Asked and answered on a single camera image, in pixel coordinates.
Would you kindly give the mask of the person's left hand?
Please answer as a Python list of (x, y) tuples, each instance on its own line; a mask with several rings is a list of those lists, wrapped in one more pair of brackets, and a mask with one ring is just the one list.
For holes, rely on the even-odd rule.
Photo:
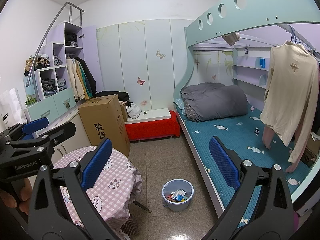
[(19, 198), (19, 204), (17, 203), (17, 199), (12, 196), (7, 191), (4, 191), (1, 189), (1, 199), (3, 200), (3, 203), (9, 207), (9, 208), (16, 208), (19, 207), (19, 210), (22, 213), (25, 213), (26, 215), (29, 215), (29, 207), (30, 207), (30, 201), (31, 201), (31, 195), (33, 192), (32, 185), (30, 183), (29, 178), (24, 178), (24, 186), (20, 188), (20, 191), (14, 191), (15, 194), (17, 194)]

